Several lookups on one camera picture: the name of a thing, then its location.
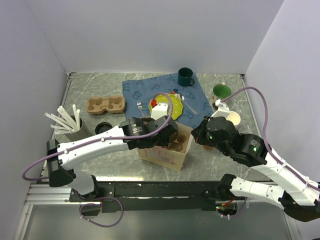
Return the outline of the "brown pulp cup carrier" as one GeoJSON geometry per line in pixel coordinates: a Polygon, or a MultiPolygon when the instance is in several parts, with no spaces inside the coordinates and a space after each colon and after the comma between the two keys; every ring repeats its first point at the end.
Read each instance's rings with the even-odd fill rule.
{"type": "Polygon", "coordinates": [[[171,151],[185,153],[190,135],[185,133],[178,133],[175,139],[170,143],[168,149],[171,151]]]}
{"type": "Polygon", "coordinates": [[[86,102],[86,110],[91,115],[101,115],[105,112],[119,114],[125,111],[126,100],[122,95],[109,97],[93,96],[86,102]]]}

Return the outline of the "kraft paper takeout bag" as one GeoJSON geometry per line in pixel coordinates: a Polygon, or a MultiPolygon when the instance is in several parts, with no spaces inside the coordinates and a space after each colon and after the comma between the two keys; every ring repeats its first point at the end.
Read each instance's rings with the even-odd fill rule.
{"type": "Polygon", "coordinates": [[[185,153],[169,150],[169,147],[155,146],[153,148],[138,149],[139,157],[142,160],[180,171],[193,140],[193,136],[191,135],[193,129],[181,123],[177,123],[177,126],[178,133],[189,135],[189,142],[185,153]]]}

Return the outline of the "brown paper coffee cup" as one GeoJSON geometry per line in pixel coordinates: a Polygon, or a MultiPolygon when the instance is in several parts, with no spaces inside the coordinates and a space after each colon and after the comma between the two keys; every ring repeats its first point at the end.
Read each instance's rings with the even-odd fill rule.
{"type": "Polygon", "coordinates": [[[202,147],[207,151],[211,151],[215,148],[214,146],[209,146],[209,145],[202,145],[202,147]]]}

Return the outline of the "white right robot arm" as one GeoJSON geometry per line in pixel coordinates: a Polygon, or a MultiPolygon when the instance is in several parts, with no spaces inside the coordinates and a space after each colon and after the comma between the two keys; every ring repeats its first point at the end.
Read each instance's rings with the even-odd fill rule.
{"type": "Polygon", "coordinates": [[[228,200],[232,197],[266,202],[282,210],[293,219],[309,222],[320,217],[320,191],[317,182],[302,174],[294,175],[291,166],[277,162],[277,153],[268,152],[264,140],[251,133],[239,133],[231,121],[224,117],[206,116],[191,131],[197,144],[217,149],[233,161],[267,176],[274,184],[244,180],[224,174],[212,197],[228,200]]]}

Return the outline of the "stack of paper cups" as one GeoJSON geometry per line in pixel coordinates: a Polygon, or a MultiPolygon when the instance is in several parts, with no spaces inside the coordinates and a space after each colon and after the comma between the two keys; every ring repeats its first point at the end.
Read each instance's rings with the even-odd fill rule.
{"type": "Polygon", "coordinates": [[[237,128],[241,123],[240,115],[235,111],[230,111],[229,115],[226,118],[228,121],[232,122],[234,127],[237,128]]]}

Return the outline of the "yellow-green scalloped plate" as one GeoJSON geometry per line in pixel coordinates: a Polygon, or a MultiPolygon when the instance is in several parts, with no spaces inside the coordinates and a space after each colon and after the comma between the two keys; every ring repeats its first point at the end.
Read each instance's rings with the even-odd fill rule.
{"type": "MultiPolygon", "coordinates": [[[[173,113],[172,113],[172,116],[171,118],[173,120],[177,120],[177,118],[179,116],[182,115],[183,113],[183,103],[182,103],[182,100],[179,99],[178,97],[176,97],[175,95],[171,94],[171,93],[168,93],[167,94],[171,101],[172,101],[172,104],[173,104],[173,113]]],[[[169,100],[167,97],[165,97],[163,94],[159,94],[155,97],[155,100],[157,100],[158,102],[165,102],[165,103],[169,103],[169,100]]]]}

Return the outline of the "white green floral mug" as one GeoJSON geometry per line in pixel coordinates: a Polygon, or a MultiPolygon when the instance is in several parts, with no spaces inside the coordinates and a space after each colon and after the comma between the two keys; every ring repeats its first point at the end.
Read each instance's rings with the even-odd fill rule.
{"type": "Polygon", "coordinates": [[[225,84],[217,84],[212,89],[212,100],[215,103],[217,100],[223,100],[232,94],[231,89],[225,84]]]}

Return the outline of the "silver fork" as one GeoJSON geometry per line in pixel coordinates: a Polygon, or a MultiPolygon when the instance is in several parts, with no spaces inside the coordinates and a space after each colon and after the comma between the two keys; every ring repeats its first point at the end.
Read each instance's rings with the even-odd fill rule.
{"type": "Polygon", "coordinates": [[[141,103],[140,101],[138,101],[138,102],[136,103],[136,105],[137,105],[138,109],[140,110],[141,115],[142,115],[142,116],[145,116],[144,111],[143,111],[142,103],[141,103]]]}

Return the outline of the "small santa figurine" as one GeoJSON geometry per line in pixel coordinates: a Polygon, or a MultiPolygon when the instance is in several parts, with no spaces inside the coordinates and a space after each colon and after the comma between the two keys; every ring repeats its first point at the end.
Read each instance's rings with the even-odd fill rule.
{"type": "Polygon", "coordinates": [[[174,96],[176,96],[177,98],[179,98],[179,99],[181,99],[181,100],[183,99],[182,94],[179,93],[179,90],[178,90],[177,88],[174,88],[174,89],[171,91],[171,94],[174,95],[174,96]]]}

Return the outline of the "blue letter placemat cloth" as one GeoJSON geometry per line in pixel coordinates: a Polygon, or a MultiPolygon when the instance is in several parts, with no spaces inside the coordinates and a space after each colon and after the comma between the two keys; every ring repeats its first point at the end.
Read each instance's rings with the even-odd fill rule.
{"type": "Polygon", "coordinates": [[[150,100],[157,93],[171,93],[173,89],[178,89],[179,93],[184,96],[186,103],[195,111],[193,112],[184,104],[182,115],[177,118],[177,122],[196,128],[203,120],[204,116],[213,114],[209,101],[196,76],[193,77],[195,84],[193,86],[180,86],[178,84],[178,74],[171,73],[150,77],[142,80],[125,80],[122,82],[122,94],[125,98],[125,117],[127,119],[142,116],[137,107],[137,102],[141,102],[145,115],[150,114],[150,100]]]}

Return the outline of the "dark green mug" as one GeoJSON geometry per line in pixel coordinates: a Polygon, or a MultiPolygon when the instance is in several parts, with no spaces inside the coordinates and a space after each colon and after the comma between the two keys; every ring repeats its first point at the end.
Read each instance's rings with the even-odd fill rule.
{"type": "Polygon", "coordinates": [[[178,84],[182,87],[189,87],[195,84],[193,71],[190,68],[183,67],[178,71],[178,84]]]}

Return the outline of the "grey straw holder cup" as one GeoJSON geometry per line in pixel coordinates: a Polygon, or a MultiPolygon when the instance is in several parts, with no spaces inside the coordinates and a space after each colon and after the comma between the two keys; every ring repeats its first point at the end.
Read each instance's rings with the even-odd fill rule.
{"type": "Polygon", "coordinates": [[[79,118],[79,121],[80,121],[80,129],[78,131],[75,131],[73,133],[64,133],[64,135],[71,142],[83,140],[85,138],[89,138],[93,136],[81,117],[79,118]]]}

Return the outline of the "white wrapped straws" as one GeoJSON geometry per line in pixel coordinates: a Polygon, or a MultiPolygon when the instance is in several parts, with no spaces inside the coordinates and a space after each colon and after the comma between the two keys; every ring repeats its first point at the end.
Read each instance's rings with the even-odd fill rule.
{"type": "Polygon", "coordinates": [[[80,109],[75,104],[72,105],[73,116],[67,113],[65,108],[61,105],[58,107],[57,112],[59,116],[53,113],[45,113],[44,115],[53,120],[57,125],[51,124],[55,135],[64,135],[67,133],[74,133],[80,129],[80,109]]]}

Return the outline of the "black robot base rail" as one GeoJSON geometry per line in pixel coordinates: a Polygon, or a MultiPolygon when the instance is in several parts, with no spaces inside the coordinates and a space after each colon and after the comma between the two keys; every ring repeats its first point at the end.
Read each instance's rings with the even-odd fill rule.
{"type": "Polygon", "coordinates": [[[72,203],[102,203],[102,213],[125,211],[194,210],[215,211],[216,201],[242,201],[227,190],[218,191],[218,181],[100,181],[94,196],[77,196],[72,203]]]}

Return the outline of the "aluminium frame rail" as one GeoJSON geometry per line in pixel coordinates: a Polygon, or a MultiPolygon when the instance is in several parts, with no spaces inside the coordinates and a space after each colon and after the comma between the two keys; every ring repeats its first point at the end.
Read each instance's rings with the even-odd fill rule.
{"type": "Polygon", "coordinates": [[[31,184],[24,201],[25,205],[67,205],[71,188],[50,187],[48,184],[31,184]]]}

